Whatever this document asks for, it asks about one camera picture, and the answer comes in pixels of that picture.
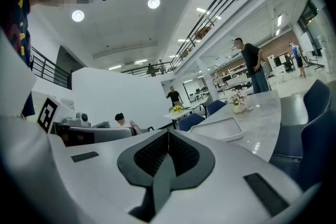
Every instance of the flower vase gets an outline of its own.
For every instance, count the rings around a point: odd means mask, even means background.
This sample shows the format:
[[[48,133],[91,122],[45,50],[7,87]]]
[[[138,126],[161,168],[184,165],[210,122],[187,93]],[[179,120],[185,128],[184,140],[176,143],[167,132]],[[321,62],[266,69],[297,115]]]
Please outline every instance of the flower vase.
[[[238,113],[242,113],[244,110],[245,110],[244,107],[243,107],[242,105],[240,105],[240,104],[238,104],[238,105],[234,105],[234,106],[233,106],[233,111],[234,111],[236,114],[238,114]]]

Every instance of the black vent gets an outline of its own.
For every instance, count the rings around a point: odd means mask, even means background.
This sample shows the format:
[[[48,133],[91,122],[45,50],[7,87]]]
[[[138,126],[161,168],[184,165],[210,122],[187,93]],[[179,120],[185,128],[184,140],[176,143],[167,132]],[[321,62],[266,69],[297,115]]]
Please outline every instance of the black vent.
[[[199,160],[199,152],[183,140],[170,134],[169,155],[172,157],[177,176],[193,168]]]
[[[168,152],[168,132],[134,155],[135,163],[147,174],[155,176]]]

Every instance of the white wall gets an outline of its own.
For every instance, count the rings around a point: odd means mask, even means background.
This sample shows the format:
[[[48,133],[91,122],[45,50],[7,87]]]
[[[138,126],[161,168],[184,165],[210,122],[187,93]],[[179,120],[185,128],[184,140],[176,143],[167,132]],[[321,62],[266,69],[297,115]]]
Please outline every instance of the white wall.
[[[82,68],[72,74],[72,91],[76,111],[86,113],[92,125],[109,121],[118,126],[114,116],[121,112],[141,128],[171,123],[163,117],[169,103],[159,80]]]
[[[38,19],[34,9],[28,15],[28,30],[32,46],[53,63],[56,63],[60,44],[48,33],[44,24]]]
[[[73,100],[73,91],[64,88],[62,86],[56,85],[50,81],[36,77],[37,81],[32,89],[34,92],[48,94],[54,97],[58,102],[61,102],[61,98]]]

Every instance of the white panel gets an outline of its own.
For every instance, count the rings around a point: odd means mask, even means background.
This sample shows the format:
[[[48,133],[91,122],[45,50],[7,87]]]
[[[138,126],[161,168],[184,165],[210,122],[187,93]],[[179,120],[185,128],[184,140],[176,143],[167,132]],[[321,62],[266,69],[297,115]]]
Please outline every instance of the white panel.
[[[117,126],[114,116],[120,112],[141,128],[171,122],[163,117],[168,104],[159,80],[82,68],[72,74],[72,91],[76,110],[87,113],[92,125],[109,121]]]

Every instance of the navy chair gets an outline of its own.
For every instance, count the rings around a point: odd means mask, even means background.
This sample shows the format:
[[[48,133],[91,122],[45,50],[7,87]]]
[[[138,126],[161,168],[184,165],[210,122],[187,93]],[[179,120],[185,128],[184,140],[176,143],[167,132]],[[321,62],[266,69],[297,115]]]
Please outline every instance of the navy chair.
[[[308,124],[330,108],[331,93],[328,86],[316,80],[303,97],[308,113]],[[280,126],[274,156],[301,159],[303,155],[301,132],[305,125]]]
[[[273,156],[269,162],[291,176],[305,191],[323,180],[336,151],[335,110],[328,109],[304,127],[302,146],[301,161]]]
[[[180,120],[178,129],[180,131],[187,132],[191,129],[192,126],[198,125],[204,120],[205,119],[198,114],[191,114],[188,117]]]
[[[212,114],[216,113],[218,110],[220,110],[225,105],[226,105],[226,103],[224,103],[220,100],[216,100],[216,101],[212,102],[211,104],[209,104],[207,106],[207,111],[208,111],[209,115],[212,115]]]

